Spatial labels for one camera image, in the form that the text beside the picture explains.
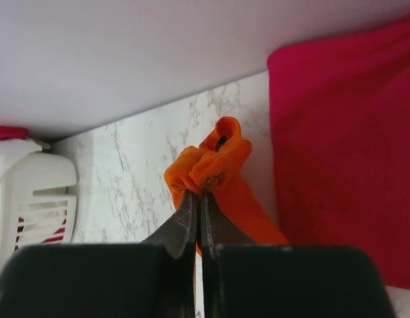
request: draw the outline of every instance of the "orange fabric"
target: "orange fabric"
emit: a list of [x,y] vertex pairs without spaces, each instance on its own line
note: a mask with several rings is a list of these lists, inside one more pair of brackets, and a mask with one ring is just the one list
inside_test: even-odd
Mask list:
[[[227,141],[215,151],[223,136]],[[165,181],[174,206],[178,208],[186,189],[197,195],[213,192],[224,215],[252,240],[259,244],[288,244],[240,175],[251,152],[252,144],[242,138],[238,121],[221,118],[199,148],[186,148],[166,170]]]

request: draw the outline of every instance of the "white marble surface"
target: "white marble surface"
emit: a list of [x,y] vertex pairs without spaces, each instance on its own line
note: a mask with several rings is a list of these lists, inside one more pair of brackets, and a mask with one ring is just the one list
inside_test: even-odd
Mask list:
[[[78,197],[73,242],[137,242],[152,233],[174,212],[165,169],[225,115],[236,117],[252,142],[242,173],[274,216],[264,72],[53,144],[55,153],[73,161],[79,177],[70,189]],[[200,263],[197,279],[197,317],[203,317]],[[410,318],[410,291],[391,288],[389,294],[398,317]]]

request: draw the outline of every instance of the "pink fabric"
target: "pink fabric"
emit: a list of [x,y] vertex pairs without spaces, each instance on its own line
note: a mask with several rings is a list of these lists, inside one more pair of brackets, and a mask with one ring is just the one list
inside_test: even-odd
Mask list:
[[61,237],[52,237],[52,238],[48,238],[46,240],[43,241],[43,243],[47,243],[47,242],[58,242],[64,239],[64,233],[65,233],[65,224],[66,224],[66,220],[62,223],[62,227],[60,229],[58,229],[54,234],[58,234],[61,233],[62,236]]
[[410,17],[281,48],[268,69],[281,230],[357,246],[410,288]]
[[0,126],[0,140],[23,139],[28,136],[28,130],[19,127]]

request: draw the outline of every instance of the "white plastic holder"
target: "white plastic holder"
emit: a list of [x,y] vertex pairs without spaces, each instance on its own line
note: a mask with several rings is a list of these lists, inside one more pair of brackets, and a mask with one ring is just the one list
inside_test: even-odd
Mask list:
[[[71,161],[41,152],[29,154],[5,173],[0,184],[0,273],[22,246],[70,242],[76,196],[66,194],[66,188],[76,183]],[[48,239],[55,241],[44,243]]]

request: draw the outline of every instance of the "red fabric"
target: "red fabric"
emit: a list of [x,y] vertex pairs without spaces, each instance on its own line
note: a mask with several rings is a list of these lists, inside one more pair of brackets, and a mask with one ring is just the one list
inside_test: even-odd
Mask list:
[[281,230],[351,244],[410,288],[410,17],[268,58]]
[[58,229],[54,234],[58,234],[58,233],[62,233],[61,237],[52,237],[52,238],[48,238],[46,240],[43,241],[43,243],[47,243],[47,242],[57,242],[57,241],[61,241],[64,239],[64,233],[65,233],[65,224],[66,224],[66,220],[62,223],[62,228]]
[[23,139],[28,136],[25,128],[0,126],[0,140],[4,139]]

